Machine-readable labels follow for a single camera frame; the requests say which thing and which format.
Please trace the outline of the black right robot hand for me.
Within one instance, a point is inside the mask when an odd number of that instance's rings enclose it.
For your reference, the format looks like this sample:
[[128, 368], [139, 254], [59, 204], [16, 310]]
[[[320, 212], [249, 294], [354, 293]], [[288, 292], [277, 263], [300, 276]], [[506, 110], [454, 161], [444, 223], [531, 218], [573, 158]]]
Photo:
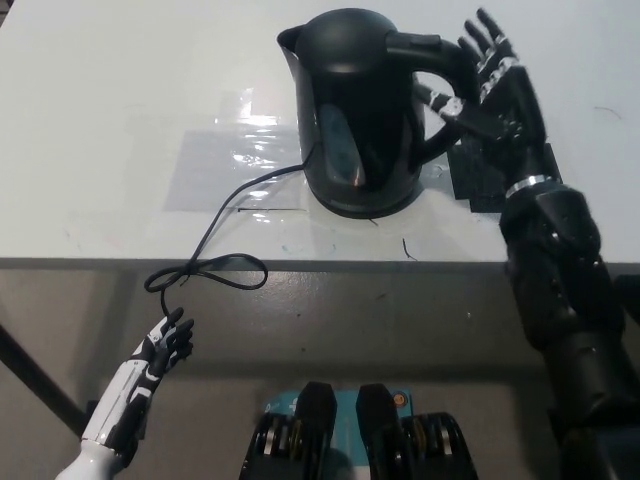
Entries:
[[455, 132], [480, 142], [511, 197], [552, 179], [544, 166], [546, 127], [529, 73], [509, 38], [485, 9], [478, 9], [476, 18], [464, 23], [467, 35], [458, 44], [475, 63], [479, 102], [426, 86], [415, 93]]

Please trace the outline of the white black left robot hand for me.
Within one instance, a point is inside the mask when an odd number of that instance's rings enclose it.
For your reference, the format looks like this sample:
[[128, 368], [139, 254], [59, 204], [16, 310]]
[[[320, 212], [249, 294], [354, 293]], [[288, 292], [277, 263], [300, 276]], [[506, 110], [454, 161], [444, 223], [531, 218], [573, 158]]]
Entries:
[[151, 402], [165, 374], [193, 350], [194, 321], [177, 308], [156, 324], [117, 369], [82, 439], [120, 455], [143, 437]]

